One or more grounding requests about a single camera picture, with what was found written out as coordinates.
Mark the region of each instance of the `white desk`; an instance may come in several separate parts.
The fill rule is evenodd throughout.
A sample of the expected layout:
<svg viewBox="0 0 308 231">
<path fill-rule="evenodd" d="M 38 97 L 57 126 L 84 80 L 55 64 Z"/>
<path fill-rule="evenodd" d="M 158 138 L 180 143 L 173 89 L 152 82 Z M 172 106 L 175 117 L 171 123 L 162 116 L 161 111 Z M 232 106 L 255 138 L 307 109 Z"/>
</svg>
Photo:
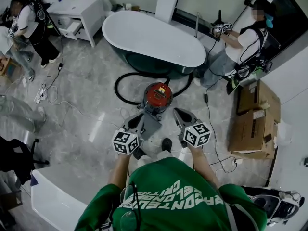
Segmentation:
<svg viewBox="0 0 308 231">
<path fill-rule="evenodd" d="M 93 36 L 105 20 L 103 0 L 62 0 L 47 11 L 65 37 L 88 40 L 95 46 Z"/>
</svg>

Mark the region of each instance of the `black chair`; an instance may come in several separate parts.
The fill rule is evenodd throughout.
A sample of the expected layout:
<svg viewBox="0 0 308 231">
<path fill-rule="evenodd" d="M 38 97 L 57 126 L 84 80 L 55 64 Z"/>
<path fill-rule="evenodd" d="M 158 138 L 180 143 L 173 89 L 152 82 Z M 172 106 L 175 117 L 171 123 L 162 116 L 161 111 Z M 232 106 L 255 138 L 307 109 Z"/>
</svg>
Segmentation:
<svg viewBox="0 0 308 231">
<path fill-rule="evenodd" d="M 33 159 L 35 144 L 39 140 L 35 139 L 31 151 L 27 145 L 19 140 L 7 141 L 0 136 L 0 170 L 8 172 L 14 170 L 16 176 L 20 180 L 21 184 L 31 179 L 31 171 L 35 169 L 34 163 L 48 165 L 49 162 L 41 162 Z M 22 153 L 16 153 L 14 148 L 20 147 Z"/>
</svg>

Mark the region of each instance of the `marble floor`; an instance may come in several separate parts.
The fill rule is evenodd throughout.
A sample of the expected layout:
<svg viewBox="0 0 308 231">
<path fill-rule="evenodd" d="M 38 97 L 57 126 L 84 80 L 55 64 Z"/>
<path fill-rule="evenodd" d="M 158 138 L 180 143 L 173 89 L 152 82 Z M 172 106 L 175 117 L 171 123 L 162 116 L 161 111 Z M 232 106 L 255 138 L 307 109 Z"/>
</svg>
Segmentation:
<svg viewBox="0 0 308 231">
<path fill-rule="evenodd" d="M 117 158 L 111 146 L 116 126 L 121 126 L 124 118 L 136 114 L 138 110 L 119 100 L 114 93 L 117 78 L 133 72 L 133 69 L 116 55 L 102 35 L 97 35 L 96 40 L 98 44 L 92 48 L 87 41 L 63 39 L 63 69 L 53 84 L 55 87 L 48 91 L 48 99 L 54 105 L 47 101 L 39 104 L 45 108 L 47 121 L 38 133 L 28 133 L 7 117 L 0 117 L 0 134 L 7 140 L 19 139 L 27 141 L 28 144 L 38 138 L 37 157 L 49 160 L 51 165 L 68 163 L 83 170 L 97 184 L 103 186 L 107 183 L 109 171 Z M 58 49 L 61 48 L 58 38 L 53 38 L 53 43 Z M 25 87 L 22 81 L 9 86 L 1 79 L 0 93 L 7 92 L 8 95 L 24 100 L 36 108 L 34 97 L 43 83 L 47 86 L 51 84 L 58 72 L 59 61 L 41 69 L 39 57 L 35 54 L 31 62 L 36 71 L 35 80 Z M 172 80 L 170 87 L 176 92 L 186 81 L 186 77 Z M 128 77 L 120 83 L 119 89 L 124 97 L 141 101 L 143 90 L 153 82 L 153 79 L 145 77 Z M 211 121 L 217 136 L 220 159 L 230 155 L 227 152 L 228 135 L 235 117 L 234 96 L 226 94 L 225 86 L 226 82 L 221 80 L 208 92 Z M 192 83 L 183 94 L 174 98 L 171 107 L 162 115 L 162 128 L 143 144 L 147 154 L 155 157 L 160 151 L 161 140 L 169 137 L 173 142 L 173 155 L 184 157 L 184 161 L 191 165 L 192 158 L 189 153 L 180 155 L 181 146 L 177 139 L 179 129 L 174 122 L 172 108 L 190 110 L 199 119 L 209 123 L 204 93 L 204 88 Z M 204 152 L 210 163 L 218 161 L 214 154 L 214 136 L 204 147 Z M 233 169 L 230 159 L 224 161 L 223 165 L 228 171 Z M 223 183 L 263 186 L 270 165 L 270 160 L 248 159 L 229 174 L 219 170 L 220 164 L 215 164 L 212 168 Z M 136 160 L 132 158 L 130 173 L 135 167 Z M 19 226 L 23 227 L 21 230 L 55 230 L 32 211 L 29 185 L 25 184 L 22 191 L 24 204 L 12 211 Z"/>
</svg>

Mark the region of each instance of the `gray pants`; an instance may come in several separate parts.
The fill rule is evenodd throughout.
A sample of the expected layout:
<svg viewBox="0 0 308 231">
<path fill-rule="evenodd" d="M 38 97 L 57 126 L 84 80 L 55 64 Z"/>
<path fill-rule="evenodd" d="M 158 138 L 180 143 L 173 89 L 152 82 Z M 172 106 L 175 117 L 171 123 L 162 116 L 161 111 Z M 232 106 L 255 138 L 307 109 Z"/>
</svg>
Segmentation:
<svg viewBox="0 0 308 231">
<path fill-rule="evenodd" d="M 34 74 L 34 70 L 29 66 L 29 63 L 25 60 L 25 58 L 27 59 L 33 55 L 32 52 L 19 51 L 12 46 L 6 54 L 9 57 L 12 57 L 24 68 L 25 73 L 28 75 L 28 77 Z"/>
<path fill-rule="evenodd" d="M 203 87 L 209 88 L 221 78 L 221 75 L 225 75 L 226 73 L 232 71 L 236 64 L 236 62 L 231 60 L 226 55 L 225 50 L 222 50 L 215 56 L 210 57 L 205 64 L 205 72 L 200 75 L 201 85 Z"/>
<path fill-rule="evenodd" d="M 37 125 L 45 121 L 37 110 L 17 98 L 7 95 L 0 95 L 0 116 L 8 116 L 23 129 L 35 132 Z"/>
</svg>

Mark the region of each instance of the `green t-shirt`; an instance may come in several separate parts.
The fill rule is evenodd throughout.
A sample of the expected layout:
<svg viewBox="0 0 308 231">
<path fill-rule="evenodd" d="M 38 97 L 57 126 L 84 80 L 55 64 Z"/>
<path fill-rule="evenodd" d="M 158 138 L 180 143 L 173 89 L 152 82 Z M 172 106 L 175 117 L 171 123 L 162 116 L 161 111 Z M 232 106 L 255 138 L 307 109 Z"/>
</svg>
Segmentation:
<svg viewBox="0 0 308 231">
<path fill-rule="evenodd" d="M 265 211 L 252 203 L 243 188 L 227 184 L 216 190 L 174 157 L 138 168 L 129 179 L 132 181 L 138 191 L 140 230 L 231 230 L 224 202 L 241 205 L 255 220 L 259 230 L 265 229 Z M 121 190 L 113 184 L 103 187 L 80 217 L 75 230 L 96 230 L 110 213 L 113 229 L 121 230 L 121 218 L 131 211 L 131 205 L 120 204 L 120 193 Z"/>
</svg>

